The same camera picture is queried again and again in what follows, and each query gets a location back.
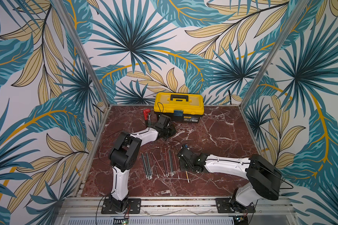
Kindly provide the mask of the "red capped pencil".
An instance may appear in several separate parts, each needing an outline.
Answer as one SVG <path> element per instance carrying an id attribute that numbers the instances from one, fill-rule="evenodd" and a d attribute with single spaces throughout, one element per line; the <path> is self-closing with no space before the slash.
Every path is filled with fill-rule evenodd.
<path id="1" fill-rule="evenodd" d="M 160 169 L 160 171 L 161 171 L 163 177 L 165 178 L 165 177 L 166 177 L 166 174 L 165 174 L 165 172 L 163 171 L 163 169 L 161 168 L 161 166 L 160 166 L 160 164 L 159 164 L 159 162 L 158 162 L 158 160 L 156 159 L 156 157 L 155 157 L 154 154 L 153 154 L 153 157 L 154 157 L 154 160 L 155 160 L 156 164 L 158 165 L 158 167 L 159 167 L 159 169 Z"/>

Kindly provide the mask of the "yellow black toolbox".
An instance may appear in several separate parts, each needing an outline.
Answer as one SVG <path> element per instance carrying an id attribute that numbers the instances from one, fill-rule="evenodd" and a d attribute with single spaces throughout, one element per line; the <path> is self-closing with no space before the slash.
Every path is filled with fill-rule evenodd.
<path id="1" fill-rule="evenodd" d="M 204 100 L 199 94 L 160 92 L 156 95 L 154 112 L 174 122 L 198 123 L 204 115 Z"/>

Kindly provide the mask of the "green pencil with eraser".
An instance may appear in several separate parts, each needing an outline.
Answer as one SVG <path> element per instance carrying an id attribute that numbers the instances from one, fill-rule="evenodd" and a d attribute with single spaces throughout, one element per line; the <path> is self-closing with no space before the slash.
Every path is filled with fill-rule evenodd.
<path id="1" fill-rule="evenodd" d="M 150 172 L 150 179 L 153 179 L 153 170 L 150 164 L 150 158 L 149 156 L 147 156 L 147 163 L 148 163 L 148 168 L 149 168 L 149 172 Z"/>

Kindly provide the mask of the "dark blue printed pencil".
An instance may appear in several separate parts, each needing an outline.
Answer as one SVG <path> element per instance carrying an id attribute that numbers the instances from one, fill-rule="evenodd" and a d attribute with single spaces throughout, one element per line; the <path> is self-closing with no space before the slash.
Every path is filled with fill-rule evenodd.
<path id="1" fill-rule="evenodd" d="M 148 173 L 149 173 L 149 179 L 151 180 L 153 178 L 153 172 L 152 168 L 150 165 L 150 160 L 149 160 L 149 153 L 146 152 L 146 162 L 147 162 L 147 168 L 148 168 Z"/>

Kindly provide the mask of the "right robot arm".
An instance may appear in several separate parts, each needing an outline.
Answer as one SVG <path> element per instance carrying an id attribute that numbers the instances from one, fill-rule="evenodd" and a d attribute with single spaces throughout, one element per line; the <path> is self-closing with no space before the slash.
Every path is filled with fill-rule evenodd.
<path id="1" fill-rule="evenodd" d="M 282 173 L 261 155 L 253 154 L 249 158 L 226 158 L 205 153 L 197 155 L 183 145 L 177 157 L 182 170 L 224 173 L 248 180 L 234 193 L 233 204 L 248 207 L 260 198 L 279 199 Z"/>

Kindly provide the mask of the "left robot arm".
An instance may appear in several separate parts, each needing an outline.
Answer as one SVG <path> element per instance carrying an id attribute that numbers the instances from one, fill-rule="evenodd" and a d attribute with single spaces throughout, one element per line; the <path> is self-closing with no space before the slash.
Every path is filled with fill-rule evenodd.
<path id="1" fill-rule="evenodd" d="M 109 155 L 113 168 L 113 185 L 110 193 L 112 202 L 126 205 L 128 199 L 129 172 L 134 166 L 141 146 L 158 139 L 168 139 L 176 134 L 174 124 L 153 126 L 139 132 L 122 131 L 114 142 Z"/>

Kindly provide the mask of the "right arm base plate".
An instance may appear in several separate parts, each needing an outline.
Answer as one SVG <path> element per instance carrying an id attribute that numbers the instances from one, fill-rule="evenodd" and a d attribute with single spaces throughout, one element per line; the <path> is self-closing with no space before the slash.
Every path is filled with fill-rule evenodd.
<path id="1" fill-rule="evenodd" d="M 232 200 L 230 197 L 216 198 L 216 207 L 218 213 L 253 213 L 255 212 L 254 204 L 251 203 L 248 206 L 243 206 Z"/>

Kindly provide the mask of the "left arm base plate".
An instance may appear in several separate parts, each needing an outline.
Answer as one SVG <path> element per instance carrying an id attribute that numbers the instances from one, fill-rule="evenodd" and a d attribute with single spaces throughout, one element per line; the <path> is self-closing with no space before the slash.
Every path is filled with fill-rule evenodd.
<path id="1" fill-rule="evenodd" d="M 122 201 L 111 197 L 105 198 L 101 214 L 140 214 L 141 202 L 140 198 L 126 198 Z"/>

